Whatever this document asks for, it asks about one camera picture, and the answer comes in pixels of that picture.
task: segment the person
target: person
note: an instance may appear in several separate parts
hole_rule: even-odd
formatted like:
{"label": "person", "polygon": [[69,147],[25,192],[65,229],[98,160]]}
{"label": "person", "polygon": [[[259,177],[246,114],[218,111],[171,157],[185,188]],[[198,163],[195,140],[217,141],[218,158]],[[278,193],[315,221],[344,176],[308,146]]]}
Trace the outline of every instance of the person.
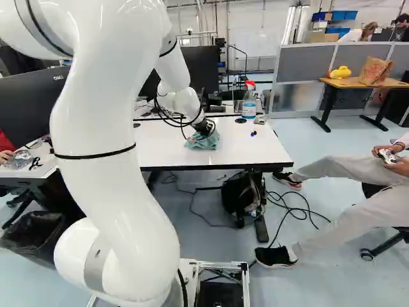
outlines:
{"label": "person", "polygon": [[7,162],[14,155],[15,148],[12,142],[6,137],[3,131],[0,130],[0,165]]}
{"label": "person", "polygon": [[409,14],[404,13],[401,14],[397,17],[397,19],[394,20],[394,23],[397,28],[409,28]]}
{"label": "person", "polygon": [[409,42],[409,14],[401,14],[397,19],[394,20],[397,28],[405,28],[401,42]]}
{"label": "person", "polygon": [[375,29],[378,27],[376,21],[372,21],[363,29],[353,29],[338,39],[338,42],[368,42],[371,40]]}
{"label": "person", "polygon": [[374,157],[324,157],[301,167],[294,173],[274,173],[276,180],[301,189],[302,182],[312,178],[339,177],[374,185],[389,186],[361,204],[347,208],[336,221],[317,234],[293,245],[279,248],[257,248],[256,260],[268,268],[289,267],[298,259],[322,249],[339,246],[360,237],[376,227],[409,226],[409,158],[398,158],[396,164],[384,164],[379,149],[399,153],[409,146],[409,132],[393,145],[375,146]]}

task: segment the yellow rubber duck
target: yellow rubber duck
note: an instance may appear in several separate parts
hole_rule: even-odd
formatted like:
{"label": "yellow rubber duck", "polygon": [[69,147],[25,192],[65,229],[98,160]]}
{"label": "yellow rubber duck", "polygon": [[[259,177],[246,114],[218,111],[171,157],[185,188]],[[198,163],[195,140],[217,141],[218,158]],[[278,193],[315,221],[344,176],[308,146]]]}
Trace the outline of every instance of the yellow rubber duck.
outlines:
{"label": "yellow rubber duck", "polygon": [[352,71],[347,66],[340,66],[338,69],[335,69],[328,73],[328,77],[331,79],[344,79],[349,77],[352,74]]}

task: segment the person's hair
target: person's hair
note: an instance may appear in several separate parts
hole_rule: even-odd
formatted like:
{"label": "person's hair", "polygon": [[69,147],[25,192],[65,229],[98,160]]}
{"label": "person's hair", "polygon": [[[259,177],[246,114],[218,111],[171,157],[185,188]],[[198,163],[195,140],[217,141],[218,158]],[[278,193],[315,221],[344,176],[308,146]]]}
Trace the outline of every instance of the person's hair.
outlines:
{"label": "person's hair", "polygon": [[397,19],[395,19],[395,24],[397,24],[398,22],[402,22],[404,23],[405,21],[409,22],[409,14],[401,14],[397,17]]}
{"label": "person's hair", "polygon": [[360,41],[368,41],[369,32],[374,31],[378,27],[378,23],[376,21],[371,21],[369,24],[364,26],[362,29],[362,35],[360,37]]}

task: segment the green cloth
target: green cloth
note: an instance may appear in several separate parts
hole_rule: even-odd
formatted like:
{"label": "green cloth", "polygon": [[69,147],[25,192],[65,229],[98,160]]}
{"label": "green cloth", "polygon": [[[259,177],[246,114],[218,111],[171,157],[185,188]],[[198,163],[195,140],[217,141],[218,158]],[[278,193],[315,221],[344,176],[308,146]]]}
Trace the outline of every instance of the green cloth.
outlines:
{"label": "green cloth", "polygon": [[203,136],[202,134],[195,132],[191,137],[186,140],[185,147],[189,149],[207,149],[215,150],[219,144],[220,134],[214,130],[212,134],[208,137]]}

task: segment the red clothing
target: red clothing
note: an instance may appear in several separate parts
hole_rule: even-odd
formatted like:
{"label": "red clothing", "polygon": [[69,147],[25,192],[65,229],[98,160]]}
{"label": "red clothing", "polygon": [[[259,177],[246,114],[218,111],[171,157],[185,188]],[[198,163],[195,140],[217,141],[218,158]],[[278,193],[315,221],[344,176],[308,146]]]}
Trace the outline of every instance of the red clothing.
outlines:
{"label": "red clothing", "polygon": [[15,151],[15,147],[13,143],[6,137],[3,131],[0,130],[0,152],[5,150],[11,150],[12,152]]}

